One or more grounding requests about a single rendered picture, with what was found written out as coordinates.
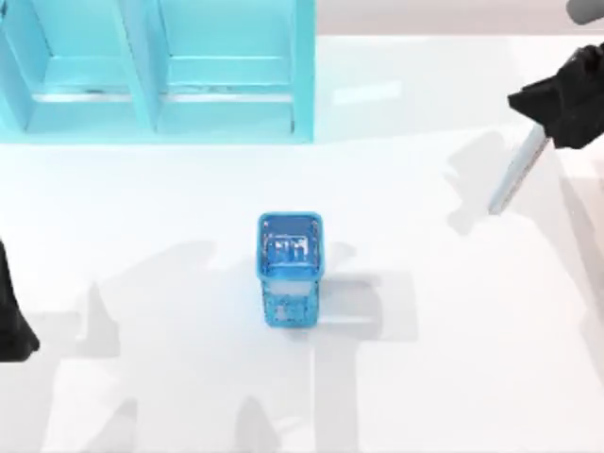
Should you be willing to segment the blue mesh basket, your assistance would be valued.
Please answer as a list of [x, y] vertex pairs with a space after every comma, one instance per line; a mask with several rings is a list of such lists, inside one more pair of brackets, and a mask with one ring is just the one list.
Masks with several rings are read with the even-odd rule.
[[316, 212], [265, 212], [258, 220], [256, 271], [271, 327], [317, 324], [325, 273], [325, 234]]

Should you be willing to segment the light blue rack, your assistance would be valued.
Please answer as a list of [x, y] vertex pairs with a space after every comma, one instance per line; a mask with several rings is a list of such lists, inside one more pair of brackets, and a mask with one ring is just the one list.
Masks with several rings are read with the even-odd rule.
[[0, 143], [309, 143], [316, 0], [0, 0]]

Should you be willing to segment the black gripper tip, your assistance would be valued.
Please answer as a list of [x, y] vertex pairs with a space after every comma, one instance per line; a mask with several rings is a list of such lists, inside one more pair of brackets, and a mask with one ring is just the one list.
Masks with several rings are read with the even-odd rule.
[[18, 305], [4, 243], [0, 240], [0, 362], [23, 362], [41, 343]]

